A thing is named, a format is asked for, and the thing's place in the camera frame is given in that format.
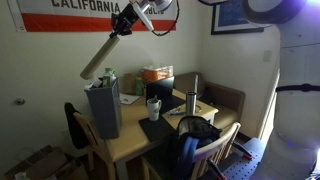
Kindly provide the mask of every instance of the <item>wooden chair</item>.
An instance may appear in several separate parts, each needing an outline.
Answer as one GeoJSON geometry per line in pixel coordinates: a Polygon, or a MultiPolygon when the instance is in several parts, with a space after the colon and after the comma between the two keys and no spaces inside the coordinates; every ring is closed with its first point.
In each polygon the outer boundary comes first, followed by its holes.
{"type": "MultiPolygon", "coordinates": [[[[231,143],[235,139],[240,127],[240,123],[233,123],[229,129],[226,129],[221,133],[221,137],[219,139],[195,151],[193,157],[194,168],[192,170],[191,180],[199,178],[209,170],[206,162],[207,159],[212,159],[214,163],[218,164],[229,155],[231,143]]],[[[155,158],[155,155],[151,155],[151,157],[150,155],[151,154],[146,153],[141,156],[144,179],[150,179],[149,172],[151,172],[156,179],[171,179],[173,176],[168,176],[166,173],[172,173],[172,171],[168,170],[168,168],[164,170],[165,167],[168,167],[168,164],[161,161],[161,158],[154,161],[151,158],[155,158]]]]}
{"type": "Polygon", "coordinates": [[[94,168],[93,152],[95,152],[105,162],[109,175],[109,180],[115,180],[115,167],[111,160],[107,144],[103,139],[101,139],[97,135],[97,129],[95,128],[95,125],[92,121],[88,119],[88,117],[80,113],[75,112],[73,113],[73,116],[79,122],[90,143],[87,147],[90,171],[92,171],[94,168]]]}

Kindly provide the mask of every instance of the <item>cable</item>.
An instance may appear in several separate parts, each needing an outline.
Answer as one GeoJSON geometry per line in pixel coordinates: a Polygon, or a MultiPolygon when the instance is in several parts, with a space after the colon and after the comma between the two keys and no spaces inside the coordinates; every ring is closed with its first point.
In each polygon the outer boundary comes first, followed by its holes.
{"type": "Polygon", "coordinates": [[[177,24],[178,19],[179,19],[179,15],[180,15],[180,6],[179,6],[179,0],[177,0],[177,16],[176,16],[176,19],[173,22],[172,26],[169,28],[169,30],[167,30],[164,33],[156,33],[155,31],[151,31],[151,32],[156,36],[165,36],[165,35],[167,35],[174,28],[174,26],[177,24]]]}

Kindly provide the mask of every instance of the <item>floor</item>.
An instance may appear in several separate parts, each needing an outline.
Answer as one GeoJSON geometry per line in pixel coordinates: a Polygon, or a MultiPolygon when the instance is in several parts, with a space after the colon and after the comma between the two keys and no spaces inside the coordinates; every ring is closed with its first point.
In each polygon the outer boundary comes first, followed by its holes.
{"type": "MultiPolygon", "coordinates": [[[[240,144],[245,143],[242,139],[236,139],[237,142],[240,144]]],[[[79,158],[85,165],[86,170],[88,172],[89,180],[108,180],[108,174],[106,167],[104,165],[104,162],[101,161],[101,159],[94,154],[94,169],[93,171],[89,171],[89,165],[88,165],[88,160],[87,156],[82,156],[79,158]]],[[[139,159],[139,157],[129,161],[127,163],[127,168],[128,168],[128,174],[129,174],[129,179],[130,180],[142,180],[142,163],[139,159]]]]}

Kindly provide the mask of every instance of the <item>water bottle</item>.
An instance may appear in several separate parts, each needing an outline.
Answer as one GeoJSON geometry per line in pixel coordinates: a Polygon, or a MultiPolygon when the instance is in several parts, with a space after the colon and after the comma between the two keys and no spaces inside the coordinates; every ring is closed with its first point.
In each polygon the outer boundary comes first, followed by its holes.
{"type": "Polygon", "coordinates": [[[134,83],[137,96],[143,96],[143,82],[141,77],[137,77],[134,83]]]}
{"type": "Polygon", "coordinates": [[[116,76],[114,74],[115,69],[113,68],[105,68],[105,73],[103,74],[103,87],[111,87],[116,80],[116,76]]]}

